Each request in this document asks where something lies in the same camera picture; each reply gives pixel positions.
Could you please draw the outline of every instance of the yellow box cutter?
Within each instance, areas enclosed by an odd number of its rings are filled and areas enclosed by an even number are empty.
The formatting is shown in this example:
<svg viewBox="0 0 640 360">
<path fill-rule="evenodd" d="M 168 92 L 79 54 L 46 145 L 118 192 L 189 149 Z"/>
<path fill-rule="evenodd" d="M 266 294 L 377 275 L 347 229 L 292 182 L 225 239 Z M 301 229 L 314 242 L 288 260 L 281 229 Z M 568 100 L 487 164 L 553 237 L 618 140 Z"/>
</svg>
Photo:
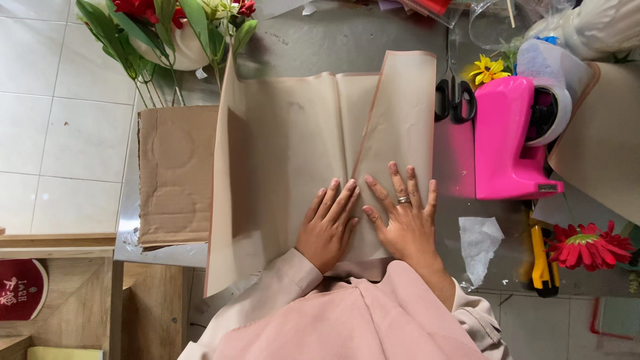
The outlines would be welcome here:
<svg viewBox="0 0 640 360">
<path fill-rule="evenodd" d="M 554 297 L 560 287 L 560 275 L 558 264 L 550 263 L 549 254 L 545 251 L 545 240 L 542 237 L 542 227 L 536 225 L 531 228 L 531 241 L 533 242 L 534 265 L 531 280 L 536 293 L 540 297 Z"/>
</svg>

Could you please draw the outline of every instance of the pink tape dispenser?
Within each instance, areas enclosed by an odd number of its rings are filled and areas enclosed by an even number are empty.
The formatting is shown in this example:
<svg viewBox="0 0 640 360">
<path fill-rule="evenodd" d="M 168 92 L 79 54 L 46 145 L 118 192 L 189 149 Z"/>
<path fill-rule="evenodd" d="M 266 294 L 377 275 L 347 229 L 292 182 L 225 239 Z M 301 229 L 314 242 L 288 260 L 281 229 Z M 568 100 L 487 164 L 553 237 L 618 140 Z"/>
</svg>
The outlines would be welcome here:
<svg viewBox="0 0 640 360">
<path fill-rule="evenodd" d="M 476 92 L 476 198 L 528 200 L 561 193 L 543 173 L 544 146 L 525 146 L 530 123 L 553 123 L 554 96 L 522 76 L 494 79 Z"/>
</svg>

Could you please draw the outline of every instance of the finger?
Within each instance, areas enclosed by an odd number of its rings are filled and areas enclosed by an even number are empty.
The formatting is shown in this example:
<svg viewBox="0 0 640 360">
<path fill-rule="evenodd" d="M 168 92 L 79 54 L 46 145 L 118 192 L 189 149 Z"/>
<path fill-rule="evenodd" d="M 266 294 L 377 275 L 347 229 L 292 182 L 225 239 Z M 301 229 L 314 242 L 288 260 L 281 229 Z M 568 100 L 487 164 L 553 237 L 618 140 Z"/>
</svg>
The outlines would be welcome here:
<svg viewBox="0 0 640 360">
<path fill-rule="evenodd" d="M 359 186 L 357 186 L 356 190 L 354 190 L 353 194 L 351 194 L 351 197 L 349 198 L 349 202 L 347 203 L 347 206 L 342 211 L 342 214 L 340 214 L 340 217 L 336 221 L 336 224 L 344 225 L 347 222 L 347 220 L 349 220 L 349 217 L 351 216 L 351 212 L 353 211 L 353 207 L 355 206 L 356 201 L 358 200 L 358 196 L 360 196 Z"/>
<path fill-rule="evenodd" d="M 436 220 L 436 205 L 438 204 L 438 186 L 435 180 L 429 182 L 429 200 L 427 200 L 427 206 L 424 211 L 431 219 L 431 223 L 435 224 Z"/>
<path fill-rule="evenodd" d="M 320 205 L 320 208 L 318 209 L 318 212 L 316 213 L 316 216 L 314 217 L 314 219 L 317 219 L 320 221 L 324 220 L 326 215 L 329 213 L 329 210 L 331 210 L 331 207 L 333 206 L 333 200 L 335 200 L 335 193 L 338 191 L 339 185 L 340 185 L 340 180 L 338 179 L 331 180 L 331 185 L 329 186 L 329 189 L 326 191 L 322 204 Z"/>
<path fill-rule="evenodd" d="M 385 206 L 385 209 L 388 213 L 396 212 L 396 205 L 389 198 L 389 193 L 385 190 L 385 188 L 380 185 L 377 180 L 373 178 L 371 175 L 367 175 L 364 177 L 365 182 L 369 185 L 371 191 L 382 201 L 382 204 Z"/>
<path fill-rule="evenodd" d="M 400 171 L 398 171 L 398 164 L 395 161 L 391 161 L 389 163 L 389 175 L 391 176 L 391 182 L 394 184 L 394 188 L 396 188 L 396 196 L 398 199 L 401 197 L 408 196 L 406 193 L 406 186 L 404 185 L 404 181 L 400 176 Z M 407 203 L 400 204 L 400 206 L 410 206 Z"/>
<path fill-rule="evenodd" d="M 351 198 L 351 195 L 353 194 L 355 188 L 356 181 L 354 179 L 349 180 L 347 182 L 347 185 L 344 186 L 344 189 L 342 189 L 342 192 L 338 196 L 338 199 L 336 199 L 336 201 L 333 203 L 333 206 L 331 207 L 331 210 L 329 210 L 329 213 L 326 215 L 326 218 L 324 218 L 324 221 L 329 221 L 331 224 L 333 224 L 336 220 L 338 220 L 340 214 L 342 214 L 342 211 L 344 210 L 344 207 L 347 205 L 347 202 L 349 202 L 349 199 Z"/>
<path fill-rule="evenodd" d="M 305 224 L 310 223 L 311 220 L 313 220 L 314 217 L 316 216 L 316 213 L 318 212 L 318 208 L 320 208 L 320 204 L 322 204 L 322 200 L 324 199 L 325 192 L 326 192 L 326 189 L 322 188 L 318 191 L 318 193 L 316 194 L 316 197 L 314 197 L 314 200 L 311 203 L 311 207 L 309 207 L 309 210 L 307 210 L 307 213 L 305 214 L 305 219 L 304 219 Z"/>
<path fill-rule="evenodd" d="M 415 167 L 409 165 L 406 167 L 406 187 L 411 197 L 411 206 L 414 209 L 422 209 L 422 199 L 420 199 L 420 190 L 418 190 L 418 180 L 415 177 Z"/>
<path fill-rule="evenodd" d="M 356 229 L 359 221 L 360 219 L 358 218 L 352 218 L 347 223 L 347 226 L 344 228 L 344 233 L 342 234 L 342 244 L 340 246 L 342 249 L 347 249 L 349 247 L 351 236 L 353 235 L 353 231 Z"/>
<path fill-rule="evenodd" d="M 378 212 L 374 208 L 368 205 L 364 206 L 362 210 L 365 214 L 367 214 L 367 217 L 369 218 L 369 220 L 371 220 L 371 222 L 373 223 L 373 227 L 376 229 L 378 237 L 380 237 L 380 234 L 386 229 L 385 224 L 382 222 L 380 214 L 378 214 Z"/>
</svg>

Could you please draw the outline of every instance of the sleeve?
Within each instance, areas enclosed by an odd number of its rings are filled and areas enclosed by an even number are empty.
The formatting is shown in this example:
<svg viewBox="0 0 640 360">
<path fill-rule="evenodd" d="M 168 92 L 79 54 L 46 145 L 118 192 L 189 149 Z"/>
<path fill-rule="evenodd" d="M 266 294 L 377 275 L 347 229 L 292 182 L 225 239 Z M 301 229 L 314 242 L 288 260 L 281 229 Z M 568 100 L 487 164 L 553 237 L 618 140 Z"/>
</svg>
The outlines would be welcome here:
<svg viewBox="0 0 640 360">
<path fill-rule="evenodd" d="M 500 325 L 493 317 L 489 302 L 467 295 L 456 283 L 456 298 L 451 313 L 489 360 L 512 360 L 500 335 Z"/>
<path fill-rule="evenodd" d="M 197 343 L 190 342 L 178 360 L 210 360 L 227 332 L 263 319 L 290 302 L 304 297 L 321 281 L 322 274 L 296 249 L 289 250 L 262 271 L 260 279 L 211 319 Z"/>
</svg>

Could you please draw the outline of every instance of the metal table surface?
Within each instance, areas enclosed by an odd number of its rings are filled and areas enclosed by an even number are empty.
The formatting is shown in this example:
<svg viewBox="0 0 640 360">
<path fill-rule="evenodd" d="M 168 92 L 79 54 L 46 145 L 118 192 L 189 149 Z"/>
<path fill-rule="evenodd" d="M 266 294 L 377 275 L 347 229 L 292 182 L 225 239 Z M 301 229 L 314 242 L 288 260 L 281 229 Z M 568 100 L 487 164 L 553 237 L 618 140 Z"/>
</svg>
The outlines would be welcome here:
<svg viewBox="0 0 640 360">
<path fill-rule="evenodd" d="M 468 18 L 461 16 L 452 30 L 402 9 L 381 12 L 376 3 L 363 7 L 316 0 L 317 11 L 302 16 L 302 7 L 259 22 L 258 31 L 238 57 L 241 78 L 298 77 L 320 72 L 377 72 L 386 50 L 427 50 L 437 55 L 438 77 L 455 74 L 458 64 L 472 63 L 485 53 L 468 39 Z M 447 37 L 456 41 L 448 42 Z M 448 56 L 451 68 L 448 67 Z M 214 76 L 197 80 L 192 72 L 181 74 L 187 105 L 218 104 L 220 93 Z M 168 95 L 165 88 L 161 91 Z M 142 109 L 136 101 L 136 111 Z M 505 238 L 490 261 L 481 288 L 522 291 L 523 264 L 532 257 L 528 208 L 523 202 L 475 199 L 473 125 L 454 125 L 448 119 L 435 124 L 433 177 L 438 180 L 436 246 L 450 274 L 470 283 L 460 250 L 459 217 L 495 217 Z M 141 252 L 135 228 L 140 226 L 137 122 L 132 121 L 125 166 L 115 259 L 141 263 L 205 267 L 207 244 L 178 245 Z M 628 296 L 627 273 L 621 269 L 587 273 L 561 269 L 563 295 Z"/>
</svg>

